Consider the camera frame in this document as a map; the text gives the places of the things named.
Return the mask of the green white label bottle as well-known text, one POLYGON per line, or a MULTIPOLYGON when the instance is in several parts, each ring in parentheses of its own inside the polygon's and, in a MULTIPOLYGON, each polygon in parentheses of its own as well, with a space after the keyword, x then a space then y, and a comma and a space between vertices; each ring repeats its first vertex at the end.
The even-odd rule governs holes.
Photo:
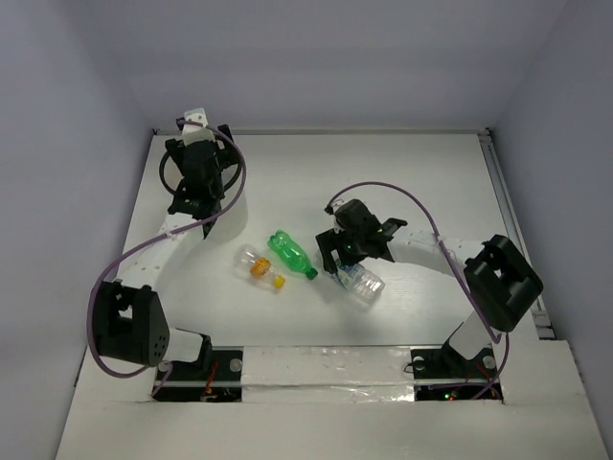
POLYGON ((362 264, 342 264, 338 261, 336 268, 333 275, 336 282, 365 306, 374 304, 386 287, 380 277, 362 264))

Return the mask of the green plastic bottle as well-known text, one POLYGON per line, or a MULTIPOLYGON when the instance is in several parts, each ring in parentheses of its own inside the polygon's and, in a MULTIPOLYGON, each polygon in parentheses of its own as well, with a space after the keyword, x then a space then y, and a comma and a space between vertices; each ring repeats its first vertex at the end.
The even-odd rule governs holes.
POLYGON ((292 272, 304 275, 309 281, 317 277, 318 271, 305 250, 285 231, 278 230, 270 236, 267 245, 292 272))

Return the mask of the orange label yellow cap bottle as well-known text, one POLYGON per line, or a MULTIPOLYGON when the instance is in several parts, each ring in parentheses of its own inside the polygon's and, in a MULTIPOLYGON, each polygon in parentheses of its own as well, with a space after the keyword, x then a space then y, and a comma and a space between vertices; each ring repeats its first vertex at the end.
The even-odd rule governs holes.
POLYGON ((268 258, 250 244, 241 246, 235 257, 234 266, 260 284, 266 284, 274 290, 285 285, 285 277, 268 258))

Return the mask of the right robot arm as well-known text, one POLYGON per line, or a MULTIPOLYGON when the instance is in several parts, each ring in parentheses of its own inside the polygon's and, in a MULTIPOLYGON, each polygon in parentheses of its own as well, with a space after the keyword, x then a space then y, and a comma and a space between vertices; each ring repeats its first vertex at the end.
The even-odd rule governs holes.
POLYGON ((473 308, 438 348, 412 354, 416 378, 478 377, 485 351, 512 332, 543 291, 543 283, 516 245, 496 234, 463 241, 412 227, 399 218, 380 221, 359 199, 328 205, 334 224, 316 237, 324 269, 336 275, 366 259, 417 265, 454 278, 473 308))

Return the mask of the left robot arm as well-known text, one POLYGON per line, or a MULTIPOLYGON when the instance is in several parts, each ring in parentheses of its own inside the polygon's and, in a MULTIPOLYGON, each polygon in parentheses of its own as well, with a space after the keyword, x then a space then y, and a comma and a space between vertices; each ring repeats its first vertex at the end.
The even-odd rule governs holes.
POLYGON ((182 178, 158 233, 110 263, 92 287, 86 334, 99 369, 132 379, 166 363, 200 379, 212 367, 206 334, 170 327, 160 293, 187 256, 241 199, 244 155, 226 125, 179 120, 182 133, 163 155, 182 178))

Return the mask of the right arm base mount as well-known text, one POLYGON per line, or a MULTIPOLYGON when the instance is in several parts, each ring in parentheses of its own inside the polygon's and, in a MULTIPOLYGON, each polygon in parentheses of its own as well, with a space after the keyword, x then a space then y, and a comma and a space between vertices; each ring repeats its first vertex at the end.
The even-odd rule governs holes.
POLYGON ((504 400, 499 368, 492 346, 477 348, 471 358, 461 356, 446 341, 440 346, 410 351, 402 372, 414 380, 418 402, 504 400))

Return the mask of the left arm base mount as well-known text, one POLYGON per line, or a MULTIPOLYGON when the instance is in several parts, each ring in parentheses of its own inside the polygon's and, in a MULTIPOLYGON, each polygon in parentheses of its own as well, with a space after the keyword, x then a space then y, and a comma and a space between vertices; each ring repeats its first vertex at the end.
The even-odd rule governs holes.
POLYGON ((152 398, 163 403, 239 403, 242 400, 242 348, 213 348, 206 369, 172 361, 157 369, 152 398))

